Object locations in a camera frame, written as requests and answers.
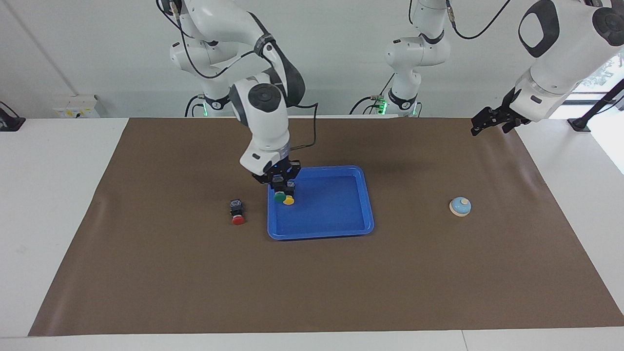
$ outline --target green button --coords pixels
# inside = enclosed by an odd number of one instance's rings
[[[284,200],[286,200],[286,194],[284,194],[283,191],[278,191],[275,193],[275,196],[273,196],[273,199],[277,202],[284,202]]]

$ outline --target black cable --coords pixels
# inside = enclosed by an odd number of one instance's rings
[[[616,101],[613,105],[611,105],[609,108],[604,109],[604,110],[602,110],[602,111],[600,111],[600,112],[597,112],[596,114],[601,114],[601,113],[603,113],[603,112],[607,112],[607,111],[609,111],[610,109],[614,108],[614,107],[615,107],[615,105],[617,105],[617,104],[619,104],[620,102],[622,102],[622,100],[623,100],[623,99],[624,99],[624,96],[622,96],[621,98],[619,98],[619,99],[618,99],[618,100],[617,100],[617,101]]]
[[[449,9],[449,19],[451,20],[451,25],[452,25],[453,30],[455,31],[455,33],[457,33],[457,35],[460,38],[462,38],[462,39],[473,40],[473,39],[476,39],[476,38],[480,37],[481,35],[483,35],[483,33],[485,33],[488,29],[490,29],[491,25],[493,25],[494,21],[496,21],[496,19],[500,16],[500,14],[507,7],[507,5],[509,5],[510,2],[511,2],[511,0],[507,0],[505,2],[505,4],[500,8],[500,10],[497,12],[496,16],[494,16],[494,18],[492,18],[490,23],[488,23],[487,26],[485,28],[483,28],[483,30],[480,33],[478,33],[475,36],[471,36],[471,37],[464,36],[463,34],[461,34],[457,30],[457,24],[455,23],[455,15],[453,14],[453,7],[451,6],[451,0],[446,0],[446,7]]]
[[[364,109],[364,112],[362,112],[362,114],[366,114],[366,110],[371,109],[371,112],[369,112],[368,114],[371,114],[373,112],[373,110],[375,109],[375,107],[379,107],[379,105],[370,105],[367,108]]]
[[[191,108],[191,117],[195,117],[195,108],[196,107],[203,107],[203,104],[195,104],[195,105],[193,105],[193,108]]]
[[[388,79],[388,82],[384,86],[384,89],[381,89],[381,92],[379,93],[379,95],[383,96],[384,91],[386,91],[386,88],[388,87],[388,85],[390,85],[390,82],[392,81],[392,78],[394,78],[395,75],[396,75],[396,73],[392,73],[392,75],[390,76],[390,79]]]
[[[299,106],[299,105],[295,105],[294,107],[300,108],[300,109],[311,109],[312,107],[314,107],[314,117],[313,117],[313,125],[314,125],[314,140],[312,141],[312,144],[307,144],[307,145],[300,145],[300,146],[295,146],[291,149],[291,151],[297,151],[297,150],[301,150],[301,149],[305,149],[307,147],[313,147],[316,144],[316,113],[318,112],[318,102],[316,104],[310,105],[310,106]]]
[[[422,102],[417,102],[416,103],[416,107],[418,107],[418,105],[421,106],[421,109],[418,110],[418,116],[416,116],[416,118],[420,118],[421,117],[421,112],[422,112]]]
[[[379,93],[379,95],[380,95],[380,96],[383,96],[383,95],[384,95],[384,91],[386,90],[386,88],[388,87],[388,85],[390,85],[390,82],[392,81],[392,78],[394,78],[394,75],[395,75],[395,74],[396,74],[396,73],[392,73],[392,75],[390,76],[390,79],[388,79],[388,82],[387,82],[387,83],[386,83],[386,85],[384,86],[384,89],[381,89],[381,92]],[[366,101],[366,100],[375,100],[375,99],[376,99],[376,97],[375,97],[375,96],[367,96],[367,97],[362,98],[360,101],[358,101],[358,102],[357,102],[357,103],[353,106],[353,108],[351,109],[351,111],[349,111],[349,114],[350,114],[350,115],[351,115],[351,114],[353,114],[353,112],[355,111],[355,109],[357,109],[357,108],[358,108],[358,106],[359,106],[362,102],[364,102],[364,101]]]
[[[230,67],[232,67],[235,63],[237,63],[238,61],[240,61],[243,57],[245,56],[249,56],[251,54],[253,54],[253,51],[248,51],[244,54],[242,54],[241,56],[238,57],[238,59],[235,59],[231,64],[225,66],[225,68],[223,68],[221,70],[221,72],[215,74],[214,76],[206,76],[205,74],[201,73],[197,67],[195,67],[195,64],[193,63],[193,60],[191,59],[191,55],[188,53],[188,47],[187,47],[187,40],[184,39],[184,35],[181,34],[182,36],[182,45],[184,45],[184,52],[187,53],[187,59],[188,62],[191,64],[191,67],[193,67],[193,69],[195,70],[195,72],[197,72],[197,74],[199,74],[201,77],[205,78],[205,79],[214,79],[217,78],[219,76],[221,76],[223,73],[225,73],[225,71],[227,71],[228,69],[230,69]]]
[[[165,12],[165,10],[162,8],[162,6],[160,5],[160,1],[156,0],[156,6],[158,6],[158,10],[160,10],[160,13],[163,14],[163,16],[165,16],[165,18],[171,22],[171,24],[173,24],[178,30],[180,30],[180,32],[182,32],[185,36],[192,38],[192,36],[188,35],[183,29],[182,29],[182,25],[178,26],[173,19],[169,18],[169,16],[167,15],[167,13]]]
[[[409,0],[409,12],[407,13],[407,19],[409,20],[409,23],[414,25],[414,23],[412,22],[412,2],[414,0]]]
[[[184,111],[184,117],[188,117],[188,111],[190,110],[191,105],[193,104],[193,101],[195,101],[197,99],[199,99],[199,96],[195,95],[188,101],[187,109]]]
[[[372,100],[372,98],[371,98],[370,96],[367,96],[367,97],[362,98],[360,101],[358,101],[358,103],[356,103],[356,104],[353,106],[353,108],[351,109],[351,111],[349,112],[349,114],[353,114],[353,111],[355,111],[355,109],[357,109],[357,108],[358,108],[358,106],[359,106],[362,102],[364,102],[364,101],[366,101],[366,100]]]
[[[11,108],[11,106],[5,104],[4,102],[0,101],[0,104],[4,105],[6,108],[9,109],[9,111],[13,112],[13,114],[15,115],[15,117],[19,118],[19,114],[17,114],[17,112],[15,112],[14,109]]]

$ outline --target table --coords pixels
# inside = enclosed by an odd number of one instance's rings
[[[118,335],[24,338],[127,119],[30,120],[0,135],[0,349],[620,350],[624,328],[442,332]],[[546,124],[561,124],[552,134]],[[624,310],[624,175],[590,134],[542,121],[524,144],[620,310]]]

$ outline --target brown paper mat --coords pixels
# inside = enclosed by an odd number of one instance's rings
[[[469,129],[320,120],[319,144],[293,155],[362,167],[375,231],[277,242],[266,189],[238,165],[242,125],[132,119],[30,335],[624,325],[518,135]],[[311,121],[291,131],[308,142]]]

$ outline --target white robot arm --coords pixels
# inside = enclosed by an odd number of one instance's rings
[[[232,0],[173,0],[163,3],[163,8],[179,18],[182,29],[196,39],[187,42],[188,48],[203,56],[204,66],[232,58],[233,49],[225,46],[231,42],[251,45],[253,52],[270,64],[271,68],[264,72],[234,83],[227,96],[236,118],[252,133],[240,164],[261,183],[269,183],[278,192],[287,191],[286,184],[297,176],[301,167],[298,161],[288,157],[290,134],[286,111],[287,107],[297,106],[305,93],[299,71],[260,20]],[[176,47],[172,48],[172,59],[182,69],[196,74],[188,58],[185,59],[184,48]],[[217,97],[222,93],[222,82],[215,82],[211,77],[205,79],[204,84],[205,92],[210,91]]]
[[[520,41],[536,58],[498,109],[486,107],[472,118],[472,134],[503,125],[549,118],[580,82],[624,45],[624,2],[539,0],[520,23]]]
[[[188,56],[193,60],[195,67],[211,76],[216,76],[221,69],[215,64],[225,62],[236,56],[238,45],[234,42],[205,42],[202,40],[186,39]],[[198,78],[202,87],[203,98],[208,115],[211,117],[231,116],[232,110],[226,106],[230,102],[230,84],[225,76],[207,79],[199,75],[188,60],[183,44],[176,42],[169,50],[171,60],[183,71],[189,72]]]
[[[413,7],[418,37],[402,37],[388,45],[386,62],[394,69],[394,83],[384,96],[386,113],[407,116],[414,113],[421,75],[414,68],[435,66],[448,60],[451,45],[444,36],[446,0],[418,0]]]

